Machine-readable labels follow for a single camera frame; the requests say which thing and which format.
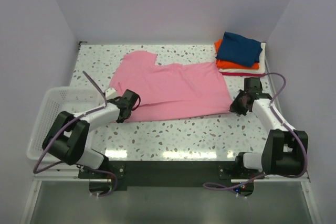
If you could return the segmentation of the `pink t shirt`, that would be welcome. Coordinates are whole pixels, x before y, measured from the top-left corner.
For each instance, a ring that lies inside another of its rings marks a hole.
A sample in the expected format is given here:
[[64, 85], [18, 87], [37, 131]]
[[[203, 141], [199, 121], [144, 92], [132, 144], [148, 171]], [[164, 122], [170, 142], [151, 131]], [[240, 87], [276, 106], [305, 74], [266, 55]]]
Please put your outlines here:
[[232, 99], [212, 62], [157, 65], [147, 51], [126, 54], [109, 86], [119, 95], [137, 93], [141, 102], [128, 122], [164, 121], [228, 113]]

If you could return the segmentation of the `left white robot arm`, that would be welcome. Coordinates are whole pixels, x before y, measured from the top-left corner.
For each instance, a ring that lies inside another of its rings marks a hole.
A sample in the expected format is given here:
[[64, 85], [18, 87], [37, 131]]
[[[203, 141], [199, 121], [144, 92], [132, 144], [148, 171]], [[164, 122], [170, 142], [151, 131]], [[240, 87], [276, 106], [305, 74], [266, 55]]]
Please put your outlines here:
[[86, 112], [60, 112], [43, 141], [42, 156], [48, 153], [67, 165], [89, 167], [97, 178], [105, 177], [109, 159], [93, 149], [88, 135], [110, 122], [123, 123], [140, 102], [140, 96], [127, 89], [122, 96], [106, 99], [103, 105]]

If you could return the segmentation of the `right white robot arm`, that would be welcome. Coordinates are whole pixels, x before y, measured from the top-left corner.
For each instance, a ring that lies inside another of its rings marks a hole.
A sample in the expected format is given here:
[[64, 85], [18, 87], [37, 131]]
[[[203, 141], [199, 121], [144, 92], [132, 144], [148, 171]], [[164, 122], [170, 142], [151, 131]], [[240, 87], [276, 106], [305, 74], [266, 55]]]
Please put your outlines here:
[[244, 88], [232, 102], [230, 111], [246, 116], [253, 113], [268, 131], [261, 153], [241, 152], [235, 158], [234, 173], [246, 178], [253, 170], [266, 175], [300, 177], [308, 167], [308, 135], [290, 125], [274, 106], [274, 98], [263, 92], [259, 78], [244, 79]]

